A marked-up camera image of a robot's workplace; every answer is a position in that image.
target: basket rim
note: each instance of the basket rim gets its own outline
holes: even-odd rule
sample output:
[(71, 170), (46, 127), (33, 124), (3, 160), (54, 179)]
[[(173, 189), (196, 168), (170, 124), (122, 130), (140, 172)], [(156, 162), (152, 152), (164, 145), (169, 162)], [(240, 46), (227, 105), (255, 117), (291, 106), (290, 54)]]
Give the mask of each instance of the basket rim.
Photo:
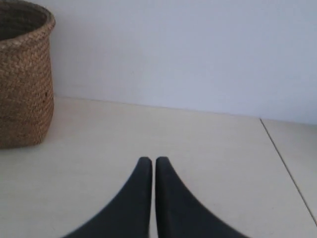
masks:
[(19, 35), (15, 38), (0, 41), (0, 51), (19, 48), (29, 42), (37, 42), (48, 36), (55, 27), (54, 15), (43, 6), (24, 0), (0, 0), (0, 5), (2, 3), (31, 7), (38, 12), (44, 13), (46, 15), (46, 22), (41, 27), (33, 31)]

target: white wall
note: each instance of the white wall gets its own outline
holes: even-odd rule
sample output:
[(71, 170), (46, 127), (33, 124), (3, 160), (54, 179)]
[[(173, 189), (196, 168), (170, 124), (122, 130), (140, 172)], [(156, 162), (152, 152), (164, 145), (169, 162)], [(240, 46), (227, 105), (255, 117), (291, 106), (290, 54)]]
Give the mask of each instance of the white wall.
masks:
[(57, 95), (317, 123), (316, 0), (33, 0)]

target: wicker basket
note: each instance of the wicker basket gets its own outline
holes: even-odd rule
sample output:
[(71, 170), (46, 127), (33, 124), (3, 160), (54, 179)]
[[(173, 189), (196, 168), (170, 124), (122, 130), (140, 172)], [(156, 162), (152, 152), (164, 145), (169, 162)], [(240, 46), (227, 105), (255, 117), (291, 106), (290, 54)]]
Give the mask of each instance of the wicker basket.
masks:
[(0, 148), (39, 144), (48, 131), (54, 25), (54, 16), (41, 6), (0, 0)]

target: black curved tip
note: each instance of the black curved tip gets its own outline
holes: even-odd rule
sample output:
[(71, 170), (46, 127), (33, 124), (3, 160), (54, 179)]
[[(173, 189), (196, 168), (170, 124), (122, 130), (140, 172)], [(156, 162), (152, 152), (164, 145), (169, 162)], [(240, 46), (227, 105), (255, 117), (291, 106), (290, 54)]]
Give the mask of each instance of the black curved tip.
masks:
[(155, 192), (159, 238), (246, 238), (194, 197), (167, 157), (156, 161)]
[(151, 160), (140, 158), (108, 206), (65, 238), (148, 238), (152, 173)]

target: floor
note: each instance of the floor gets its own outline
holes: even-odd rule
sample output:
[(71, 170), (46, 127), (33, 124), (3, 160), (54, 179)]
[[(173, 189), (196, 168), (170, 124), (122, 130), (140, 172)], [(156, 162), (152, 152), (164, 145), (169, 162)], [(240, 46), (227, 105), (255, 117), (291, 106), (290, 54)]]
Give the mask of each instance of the floor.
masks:
[(316, 142), (313, 125), (56, 98), (42, 145), (0, 151), (0, 237), (62, 237), (116, 195), (139, 157), (169, 156), (245, 235), (316, 238)]

